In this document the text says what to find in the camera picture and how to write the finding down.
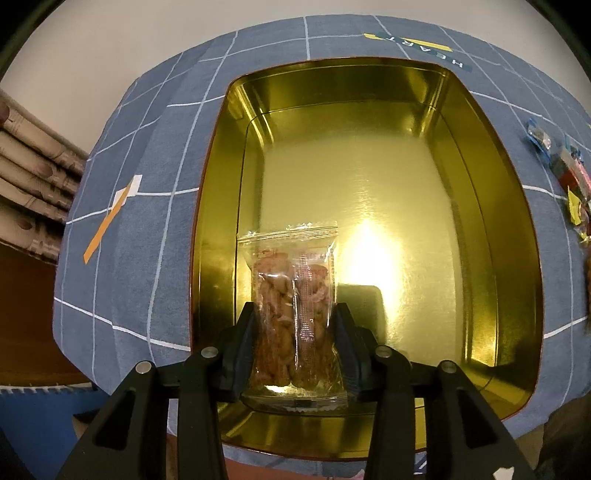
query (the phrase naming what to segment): white wall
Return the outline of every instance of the white wall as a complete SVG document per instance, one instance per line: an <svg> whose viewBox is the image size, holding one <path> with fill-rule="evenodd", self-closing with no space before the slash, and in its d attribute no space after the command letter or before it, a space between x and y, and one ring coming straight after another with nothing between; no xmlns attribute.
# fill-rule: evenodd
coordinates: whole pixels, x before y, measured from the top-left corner
<svg viewBox="0 0 591 480"><path fill-rule="evenodd" d="M463 31L546 72L591 112L591 82L525 0L66 0L27 41L0 88L90 151L127 87L159 62L238 28L335 13L406 17Z"/></svg>

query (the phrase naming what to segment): dried meat snack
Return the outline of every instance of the dried meat snack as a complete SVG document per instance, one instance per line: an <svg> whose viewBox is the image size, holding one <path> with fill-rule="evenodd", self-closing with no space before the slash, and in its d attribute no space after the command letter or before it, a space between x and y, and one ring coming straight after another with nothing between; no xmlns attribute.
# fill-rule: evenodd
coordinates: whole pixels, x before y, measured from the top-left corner
<svg viewBox="0 0 591 480"><path fill-rule="evenodd" d="M259 321L248 396L346 399L330 324L335 237L306 226L239 239Z"/></svg>

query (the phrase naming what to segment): clear plastic package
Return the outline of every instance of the clear plastic package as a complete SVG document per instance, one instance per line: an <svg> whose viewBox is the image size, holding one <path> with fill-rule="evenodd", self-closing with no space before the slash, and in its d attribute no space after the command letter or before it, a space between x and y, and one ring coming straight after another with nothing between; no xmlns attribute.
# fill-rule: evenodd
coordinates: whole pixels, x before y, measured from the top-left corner
<svg viewBox="0 0 591 480"><path fill-rule="evenodd" d="M544 130L538 127L538 123L533 118L530 118L527 122L527 136L549 162L551 150L554 146L552 139Z"/></svg>
<svg viewBox="0 0 591 480"><path fill-rule="evenodd" d="M574 225L574 230L579 235L583 246L589 244L589 215L581 202L581 200L567 188L568 203L569 203L569 216L570 222Z"/></svg>
<svg viewBox="0 0 591 480"><path fill-rule="evenodd" d="M346 404L330 323L336 237L336 226L308 224L238 239L258 315L247 399L286 410Z"/></svg>

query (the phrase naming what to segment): gold tin box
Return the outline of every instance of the gold tin box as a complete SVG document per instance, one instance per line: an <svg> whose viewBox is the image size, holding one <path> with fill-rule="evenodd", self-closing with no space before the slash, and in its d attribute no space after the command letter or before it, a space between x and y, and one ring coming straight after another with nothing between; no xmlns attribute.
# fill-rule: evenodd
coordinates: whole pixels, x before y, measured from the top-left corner
<svg viewBox="0 0 591 480"><path fill-rule="evenodd" d="M333 223L337 300L411 360L459 363L499 417L528 401L542 341L534 226L511 161L460 80L435 64L307 61L235 80L210 145L194 235L193 351L250 300L237 235ZM417 401L416 447L425 447ZM230 445L360 459L372 406L280 415L219 406Z"/></svg>

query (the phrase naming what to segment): metal screw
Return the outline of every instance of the metal screw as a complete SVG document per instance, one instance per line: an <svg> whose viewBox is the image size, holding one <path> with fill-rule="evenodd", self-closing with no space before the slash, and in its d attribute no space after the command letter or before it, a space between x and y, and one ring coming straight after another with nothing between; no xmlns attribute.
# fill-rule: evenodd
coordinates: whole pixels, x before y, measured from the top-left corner
<svg viewBox="0 0 591 480"><path fill-rule="evenodd" d="M392 349L387 345L378 345L375 348L375 354L380 358L388 358L392 356Z"/></svg>
<svg viewBox="0 0 591 480"><path fill-rule="evenodd" d="M214 346L207 346L201 350L201 356L203 358L216 358L218 354L217 348Z"/></svg>
<svg viewBox="0 0 591 480"><path fill-rule="evenodd" d="M454 374L456 373L457 367L456 364L451 360L445 360L441 362L441 370L447 374Z"/></svg>
<svg viewBox="0 0 591 480"><path fill-rule="evenodd" d="M144 360L135 366L135 371L139 374L146 374L152 370L152 364Z"/></svg>

